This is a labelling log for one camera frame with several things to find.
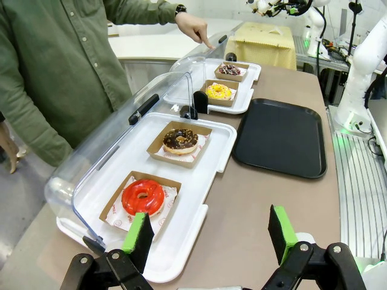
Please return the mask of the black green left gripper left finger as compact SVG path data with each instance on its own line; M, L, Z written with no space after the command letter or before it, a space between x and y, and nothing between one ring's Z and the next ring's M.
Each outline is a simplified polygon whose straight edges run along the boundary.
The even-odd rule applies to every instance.
M80 253L68 268L68 289L151 289L143 277L154 232L149 215L137 213L123 246L97 258Z

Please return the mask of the bystander hand with dark sleeve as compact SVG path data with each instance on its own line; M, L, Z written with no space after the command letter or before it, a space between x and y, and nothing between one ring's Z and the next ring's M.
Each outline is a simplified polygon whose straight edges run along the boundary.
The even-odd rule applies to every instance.
M19 148L10 136L10 131L5 123L1 122L1 148L6 152L10 160L10 174L16 171Z

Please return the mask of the person's left hand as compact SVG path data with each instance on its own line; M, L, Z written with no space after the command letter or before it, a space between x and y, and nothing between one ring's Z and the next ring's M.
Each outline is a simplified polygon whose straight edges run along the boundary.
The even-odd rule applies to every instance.
M179 30L198 44L205 44L210 50L215 47L209 42L207 36L207 22L187 12L179 12L175 16Z

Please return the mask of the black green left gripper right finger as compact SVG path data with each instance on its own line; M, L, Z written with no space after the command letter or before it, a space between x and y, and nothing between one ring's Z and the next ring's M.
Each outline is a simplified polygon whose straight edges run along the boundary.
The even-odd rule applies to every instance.
M263 289L297 289L313 280L319 289L365 289L350 248L341 242L326 249L297 237L284 207L272 205L268 222L279 267Z

